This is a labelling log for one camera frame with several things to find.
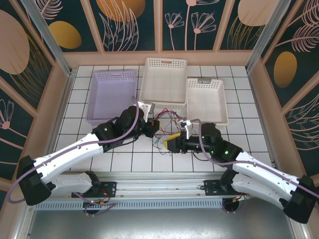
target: yellow object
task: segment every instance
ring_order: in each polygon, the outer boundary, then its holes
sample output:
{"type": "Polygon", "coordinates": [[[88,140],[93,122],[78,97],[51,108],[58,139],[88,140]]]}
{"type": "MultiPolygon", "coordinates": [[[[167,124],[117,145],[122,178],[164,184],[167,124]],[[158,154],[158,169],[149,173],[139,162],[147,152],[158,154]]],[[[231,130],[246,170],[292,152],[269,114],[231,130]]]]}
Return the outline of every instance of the yellow object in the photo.
{"type": "Polygon", "coordinates": [[[247,26],[262,26],[268,22],[279,0],[241,0],[239,20],[247,26]]]}
{"type": "Polygon", "coordinates": [[[289,51],[281,53],[275,63],[274,79],[280,88],[287,87],[294,79],[297,71],[297,59],[295,55],[289,51]]]}
{"type": "Polygon", "coordinates": [[[96,0],[100,10],[105,16],[114,21],[128,21],[125,16],[132,10],[135,18],[142,15],[145,9],[145,0],[96,0]],[[128,13],[125,11],[123,4],[126,6],[128,13]]]}
{"type": "Polygon", "coordinates": [[[168,149],[168,148],[167,148],[167,141],[170,141],[170,140],[175,139],[175,138],[177,138],[177,137],[180,137],[180,133],[175,133],[175,134],[172,134],[172,135],[170,135],[169,137],[167,137],[167,140],[164,140],[164,141],[163,141],[164,147],[165,147],[166,149],[168,149]]]}
{"type": "Polygon", "coordinates": [[[0,10],[0,69],[9,74],[20,74],[28,65],[30,46],[20,23],[0,10]]]}
{"type": "Polygon", "coordinates": [[[82,43],[82,38],[78,30],[65,21],[55,21],[50,24],[49,28],[59,46],[74,49],[82,43]]]}

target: lavender basket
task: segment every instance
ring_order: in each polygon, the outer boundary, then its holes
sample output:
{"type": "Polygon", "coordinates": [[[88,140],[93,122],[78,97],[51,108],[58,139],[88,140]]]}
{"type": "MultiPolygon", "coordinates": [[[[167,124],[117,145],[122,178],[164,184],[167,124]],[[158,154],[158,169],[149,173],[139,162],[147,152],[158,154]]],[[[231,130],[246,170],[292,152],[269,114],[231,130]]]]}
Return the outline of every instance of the lavender basket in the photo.
{"type": "Polygon", "coordinates": [[[96,127],[119,117],[123,110],[133,105],[136,95],[135,71],[100,71],[93,74],[86,121],[96,127]]]}

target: white tile floor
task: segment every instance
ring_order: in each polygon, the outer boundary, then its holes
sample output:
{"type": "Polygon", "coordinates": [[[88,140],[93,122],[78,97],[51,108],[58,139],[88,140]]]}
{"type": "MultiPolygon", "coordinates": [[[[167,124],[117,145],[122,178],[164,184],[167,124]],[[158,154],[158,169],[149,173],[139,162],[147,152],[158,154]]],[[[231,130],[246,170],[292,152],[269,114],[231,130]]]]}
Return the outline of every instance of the white tile floor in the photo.
{"type": "MultiPolygon", "coordinates": [[[[63,123],[56,141],[60,150],[88,134],[92,127],[85,120],[89,101],[89,90],[93,73],[101,70],[135,70],[138,76],[137,97],[139,96],[144,66],[80,66],[65,110],[63,123]]],[[[251,153],[260,161],[272,165],[257,108],[242,66],[188,66],[188,77],[214,77],[224,82],[229,116],[228,126],[218,126],[222,137],[251,153]]],[[[160,119],[162,127],[176,131],[169,118],[160,119]]],[[[198,132],[194,126],[193,133],[198,132]]],[[[162,141],[159,148],[152,147],[152,141],[141,136],[136,142],[118,147],[102,155],[85,159],[69,169],[73,172],[93,170],[97,172],[220,172],[225,168],[197,160],[191,153],[170,154],[162,141]]],[[[196,154],[205,159],[202,153],[196,154]]]]}

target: white basket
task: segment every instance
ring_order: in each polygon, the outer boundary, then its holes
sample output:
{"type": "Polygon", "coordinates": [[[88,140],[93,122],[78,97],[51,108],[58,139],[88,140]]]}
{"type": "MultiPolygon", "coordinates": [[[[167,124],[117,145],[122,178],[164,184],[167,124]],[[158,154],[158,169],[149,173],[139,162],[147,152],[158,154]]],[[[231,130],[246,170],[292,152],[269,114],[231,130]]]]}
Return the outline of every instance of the white basket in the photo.
{"type": "Polygon", "coordinates": [[[140,93],[141,102],[171,110],[186,105],[187,60],[147,58],[140,93]]]}
{"type": "Polygon", "coordinates": [[[224,84],[215,79],[187,79],[187,118],[227,125],[224,84]]]}

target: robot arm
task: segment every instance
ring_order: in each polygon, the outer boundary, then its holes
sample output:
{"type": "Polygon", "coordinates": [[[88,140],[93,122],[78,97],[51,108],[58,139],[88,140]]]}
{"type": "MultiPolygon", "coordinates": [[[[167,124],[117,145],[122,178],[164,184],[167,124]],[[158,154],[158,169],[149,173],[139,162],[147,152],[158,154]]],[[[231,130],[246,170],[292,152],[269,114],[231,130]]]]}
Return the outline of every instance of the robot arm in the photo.
{"type": "Polygon", "coordinates": [[[58,152],[34,160],[30,156],[22,158],[18,165],[17,179],[30,169],[41,165],[41,167],[28,174],[19,182],[26,203],[30,206],[41,203],[50,197],[52,193],[92,192],[95,195],[99,191],[101,183],[93,172],[72,175],[60,174],[85,158],[93,157],[122,146],[127,139],[135,141],[142,134],[152,138],[160,127],[158,120],[148,119],[148,113],[153,112],[153,107],[152,103],[139,102],[138,121],[133,130],[121,140],[100,143],[105,140],[112,141],[112,139],[116,139],[128,132],[137,115],[136,106],[131,106],[127,110],[124,110],[120,117],[98,125],[84,138],[58,152]],[[60,156],[45,164],[48,159],[57,155],[60,156]]]}
{"type": "MultiPolygon", "coordinates": [[[[184,125],[185,131],[168,137],[164,142],[165,147],[172,153],[186,153],[189,150],[202,152],[199,137],[187,133],[190,129],[185,119],[180,123],[184,125]]],[[[283,209],[295,221],[308,222],[317,199],[291,182],[314,191],[315,186],[310,177],[298,178],[259,162],[240,147],[223,140],[213,123],[204,123],[200,130],[205,152],[215,162],[227,164],[227,170],[220,179],[225,191],[235,190],[256,196],[283,209]],[[278,175],[288,178],[288,182],[278,175]]]]}

